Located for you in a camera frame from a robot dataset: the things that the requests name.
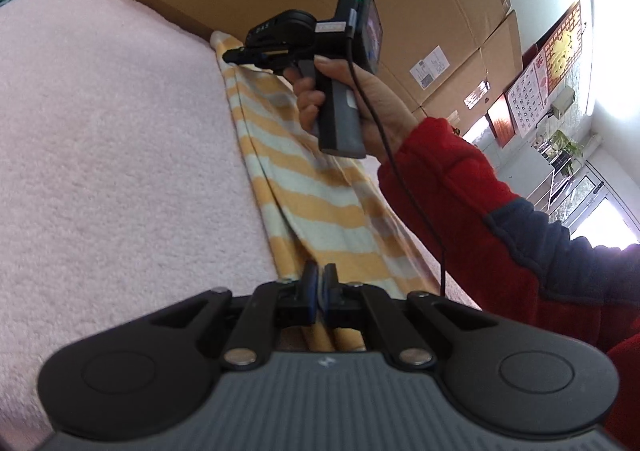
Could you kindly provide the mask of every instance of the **metal screw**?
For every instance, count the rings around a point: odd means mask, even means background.
[[[225,352],[225,361],[230,365],[246,366],[255,363],[258,355],[249,348],[232,348]]]
[[[407,365],[420,366],[432,359],[433,355],[422,348],[405,348],[400,352],[400,360]]]

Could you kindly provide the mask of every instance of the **black cable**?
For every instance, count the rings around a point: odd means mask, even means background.
[[[407,187],[406,182],[404,181],[404,179],[402,178],[402,175],[400,174],[400,171],[398,170],[398,166],[396,165],[396,159],[394,157],[393,151],[391,150],[391,147],[389,146],[389,141],[386,138],[385,128],[382,125],[382,121],[380,121],[380,118],[378,117],[378,113],[374,110],[373,106],[369,102],[369,98],[367,97],[367,94],[365,94],[364,90],[362,90],[362,86],[360,85],[358,76],[356,76],[356,71],[353,65],[353,45],[352,44],[353,44],[353,39],[347,38],[347,64],[349,65],[349,72],[351,73],[351,78],[353,79],[353,83],[356,89],[358,90],[360,97],[362,97],[362,101],[366,105],[367,110],[369,110],[369,113],[373,118],[373,122],[376,123],[376,127],[380,132],[380,138],[382,139],[382,144],[385,147],[386,156],[389,159],[389,164],[391,165],[391,169],[393,170],[394,174],[396,175],[396,178],[398,179],[398,183],[400,184],[400,187],[402,187],[406,195],[409,197],[409,201],[414,205],[414,208],[416,209],[416,211],[418,211],[418,215],[420,215],[420,217],[422,218],[422,221],[427,226],[428,230],[431,232],[431,235],[433,236],[433,238],[436,240],[436,243],[440,246],[440,295],[446,296],[447,271],[446,271],[445,260],[444,260],[445,258],[444,243],[442,242],[442,239],[436,232],[436,229],[433,227],[433,224],[431,223],[430,219],[427,217],[427,215],[422,210],[422,208],[420,208],[420,205],[418,204],[418,201],[415,199],[414,194],[411,193],[411,190]]]

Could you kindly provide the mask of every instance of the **grooved gray surface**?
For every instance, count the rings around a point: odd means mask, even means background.
[[[610,451],[603,434],[522,442],[467,421],[428,375],[390,368],[378,353],[277,352],[228,373],[191,418],[125,443],[57,434],[42,451]]]

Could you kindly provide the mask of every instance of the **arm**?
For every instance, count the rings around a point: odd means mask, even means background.
[[[426,119],[396,152],[407,185],[444,241],[447,271],[482,307],[607,350],[634,333],[640,246],[592,249],[497,180],[484,155]],[[434,256],[440,249],[387,163],[391,207]]]

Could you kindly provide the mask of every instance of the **pink towel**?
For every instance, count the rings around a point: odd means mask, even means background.
[[[132,0],[14,0],[0,45],[0,439],[27,450],[56,349],[276,273],[206,41]]]

